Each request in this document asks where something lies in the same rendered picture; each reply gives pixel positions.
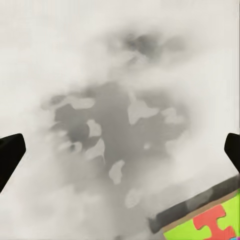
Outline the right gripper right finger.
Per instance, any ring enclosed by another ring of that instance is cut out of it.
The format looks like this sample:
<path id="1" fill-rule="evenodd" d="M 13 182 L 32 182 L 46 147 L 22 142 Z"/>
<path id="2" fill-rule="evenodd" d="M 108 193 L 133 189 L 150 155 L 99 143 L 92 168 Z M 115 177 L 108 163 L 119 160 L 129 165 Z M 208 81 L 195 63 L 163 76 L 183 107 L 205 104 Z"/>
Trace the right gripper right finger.
<path id="1" fill-rule="evenodd" d="M 224 151 L 240 173 L 240 135 L 228 133 L 225 140 Z"/>

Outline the jigsaw puzzle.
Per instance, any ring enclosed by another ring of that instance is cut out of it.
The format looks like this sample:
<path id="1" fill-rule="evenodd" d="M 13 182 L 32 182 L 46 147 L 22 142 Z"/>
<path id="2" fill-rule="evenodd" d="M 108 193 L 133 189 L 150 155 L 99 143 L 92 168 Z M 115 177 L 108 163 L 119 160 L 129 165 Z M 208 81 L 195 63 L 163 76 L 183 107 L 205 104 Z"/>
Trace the jigsaw puzzle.
<path id="1" fill-rule="evenodd" d="M 240 188 L 162 227 L 165 240 L 240 240 Z"/>

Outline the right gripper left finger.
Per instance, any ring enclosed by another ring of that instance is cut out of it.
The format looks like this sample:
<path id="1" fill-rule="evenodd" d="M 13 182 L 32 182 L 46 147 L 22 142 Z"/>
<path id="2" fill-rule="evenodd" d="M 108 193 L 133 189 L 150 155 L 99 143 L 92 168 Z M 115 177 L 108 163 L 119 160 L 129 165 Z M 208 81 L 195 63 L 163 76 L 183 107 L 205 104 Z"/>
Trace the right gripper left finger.
<path id="1" fill-rule="evenodd" d="M 26 152 L 21 133 L 0 138 L 0 193 Z"/>

